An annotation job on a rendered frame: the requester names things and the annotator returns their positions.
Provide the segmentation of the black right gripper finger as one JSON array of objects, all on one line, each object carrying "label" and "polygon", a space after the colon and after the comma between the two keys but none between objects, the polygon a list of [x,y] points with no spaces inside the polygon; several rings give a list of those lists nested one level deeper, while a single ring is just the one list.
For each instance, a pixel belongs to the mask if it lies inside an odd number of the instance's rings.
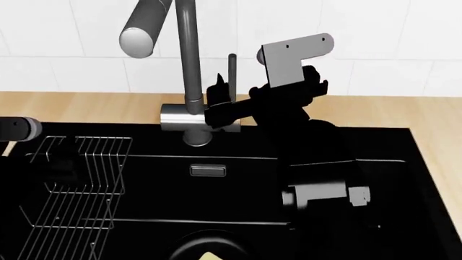
[{"label": "black right gripper finger", "polygon": [[206,99],[208,107],[222,103],[230,103],[230,86],[223,80],[220,73],[217,74],[216,84],[206,89]]},{"label": "black right gripper finger", "polygon": [[209,106],[204,111],[205,123],[213,129],[233,124],[236,120],[252,116],[253,101],[246,99]]}]

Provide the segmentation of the thin grey faucet lever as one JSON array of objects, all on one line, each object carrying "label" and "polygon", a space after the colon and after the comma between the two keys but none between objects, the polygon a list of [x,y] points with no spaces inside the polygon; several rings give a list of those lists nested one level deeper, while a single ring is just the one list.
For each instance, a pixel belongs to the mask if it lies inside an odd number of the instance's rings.
[{"label": "thin grey faucet lever", "polygon": [[228,56],[228,84],[230,100],[235,102],[237,98],[237,56],[235,53],[230,53]]}]

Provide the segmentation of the metal sink overflow plate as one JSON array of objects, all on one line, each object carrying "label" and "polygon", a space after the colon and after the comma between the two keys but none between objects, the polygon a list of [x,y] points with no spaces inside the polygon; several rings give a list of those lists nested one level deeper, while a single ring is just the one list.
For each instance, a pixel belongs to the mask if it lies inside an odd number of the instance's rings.
[{"label": "metal sink overflow plate", "polygon": [[191,164],[190,175],[194,177],[225,177],[227,168],[225,165],[215,164]]}]

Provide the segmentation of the black kitchen sink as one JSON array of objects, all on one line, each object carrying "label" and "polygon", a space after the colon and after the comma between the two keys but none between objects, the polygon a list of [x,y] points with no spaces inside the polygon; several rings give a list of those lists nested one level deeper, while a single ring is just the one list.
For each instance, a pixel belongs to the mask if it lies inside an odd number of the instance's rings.
[{"label": "black kitchen sink", "polygon": [[[28,142],[0,142],[0,157],[26,157],[47,136],[126,137],[131,148],[120,198],[101,260],[164,260],[183,237],[202,230],[261,231],[301,254],[300,231],[286,207],[275,147],[255,126],[218,131],[191,147],[159,125],[41,123]],[[372,184],[378,207],[406,252],[406,260],[462,260],[462,241],[411,132],[399,128],[339,127]],[[194,177],[191,164],[225,165],[225,177]],[[20,211],[43,183],[0,179],[0,260],[17,260],[30,233]]]}]

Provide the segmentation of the black pan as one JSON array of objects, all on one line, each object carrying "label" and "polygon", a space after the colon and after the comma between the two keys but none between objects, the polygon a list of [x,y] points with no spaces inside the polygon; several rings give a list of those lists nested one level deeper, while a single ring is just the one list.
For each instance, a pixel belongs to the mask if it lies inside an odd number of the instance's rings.
[{"label": "black pan", "polygon": [[207,253],[221,260],[286,260],[290,244],[261,231],[202,230],[181,238],[164,260],[199,260]]}]

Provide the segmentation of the grey metal faucet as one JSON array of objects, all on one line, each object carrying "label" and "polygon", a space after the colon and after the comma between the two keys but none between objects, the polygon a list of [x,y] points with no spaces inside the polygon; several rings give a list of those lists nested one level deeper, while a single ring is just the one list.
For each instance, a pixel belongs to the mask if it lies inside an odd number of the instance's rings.
[{"label": "grey metal faucet", "polygon": [[160,127],[163,131],[181,131],[186,144],[203,147],[210,143],[215,130],[205,123],[195,0],[138,0],[118,42],[131,58],[151,56],[172,4],[177,17],[185,101],[161,106]]}]

